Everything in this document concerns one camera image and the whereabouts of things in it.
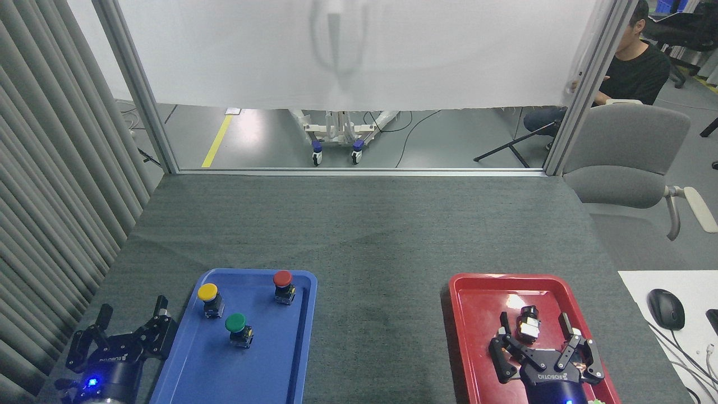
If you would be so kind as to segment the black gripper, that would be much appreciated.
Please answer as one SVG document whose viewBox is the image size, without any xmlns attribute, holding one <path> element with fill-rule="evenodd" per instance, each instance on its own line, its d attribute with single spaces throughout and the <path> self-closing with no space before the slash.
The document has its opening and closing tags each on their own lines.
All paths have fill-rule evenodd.
<svg viewBox="0 0 718 404">
<path fill-rule="evenodd" d="M 560 314 L 560 327 L 565 337 L 561 353 L 556 350 L 532 350 L 513 337 L 508 313 L 499 316 L 501 327 L 488 343 L 488 352 L 501 384 L 518 373 L 506 353 L 521 365 L 521 381 L 528 403 L 587 403 L 583 382 L 599 384 L 605 378 L 597 345 L 573 328 L 567 313 Z M 555 368 L 560 359 L 560 369 Z M 578 369 L 575 363 L 584 365 Z"/>
<path fill-rule="evenodd" d="M 81 374 L 74 401 L 136 401 L 144 360 L 167 360 L 178 330 L 168 299 L 158 296 L 151 319 L 134 334 L 106 335 L 113 314 L 100 307 L 95 323 L 75 332 L 65 366 Z M 90 353 L 92 343 L 97 348 Z"/>
</svg>

